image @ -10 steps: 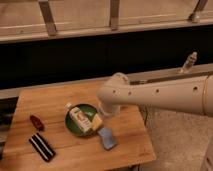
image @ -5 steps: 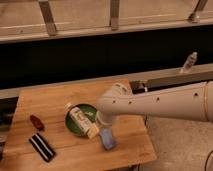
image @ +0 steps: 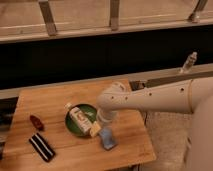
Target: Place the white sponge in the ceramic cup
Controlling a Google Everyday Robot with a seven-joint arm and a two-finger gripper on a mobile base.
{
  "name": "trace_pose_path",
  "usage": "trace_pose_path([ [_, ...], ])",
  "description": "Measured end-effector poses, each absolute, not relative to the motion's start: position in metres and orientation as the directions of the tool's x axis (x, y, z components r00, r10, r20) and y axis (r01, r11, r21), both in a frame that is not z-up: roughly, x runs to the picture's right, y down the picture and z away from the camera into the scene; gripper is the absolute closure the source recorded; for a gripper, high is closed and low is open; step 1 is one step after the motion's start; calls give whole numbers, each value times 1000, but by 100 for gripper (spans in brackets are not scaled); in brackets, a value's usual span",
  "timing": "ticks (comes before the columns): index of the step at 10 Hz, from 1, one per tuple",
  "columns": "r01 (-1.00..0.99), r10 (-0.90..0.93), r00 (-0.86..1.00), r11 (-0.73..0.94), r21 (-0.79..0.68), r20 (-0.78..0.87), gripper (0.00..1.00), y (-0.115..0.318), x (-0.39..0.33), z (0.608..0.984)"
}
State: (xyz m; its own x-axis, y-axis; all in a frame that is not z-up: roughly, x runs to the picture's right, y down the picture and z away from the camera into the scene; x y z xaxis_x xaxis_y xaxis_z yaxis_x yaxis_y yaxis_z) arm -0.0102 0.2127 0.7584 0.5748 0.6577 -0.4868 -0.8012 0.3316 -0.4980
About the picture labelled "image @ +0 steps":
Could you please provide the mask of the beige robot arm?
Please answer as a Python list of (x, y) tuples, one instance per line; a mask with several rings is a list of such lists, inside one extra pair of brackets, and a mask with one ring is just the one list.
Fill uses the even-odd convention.
[(213, 171), (213, 77), (137, 91), (112, 83), (97, 98), (97, 120), (107, 125), (122, 109), (192, 114), (183, 171)]

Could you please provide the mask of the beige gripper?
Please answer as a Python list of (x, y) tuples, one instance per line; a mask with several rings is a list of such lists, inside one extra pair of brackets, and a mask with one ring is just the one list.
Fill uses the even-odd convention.
[(101, 126), (107, 126), (111, 124), (116, 117), (117, 112), (116, 111), (105, 111), (101, 108), (98, 109), (96, 120), (89, 131), (91, 137), (95, 137), (99, 131), (101, 130)]

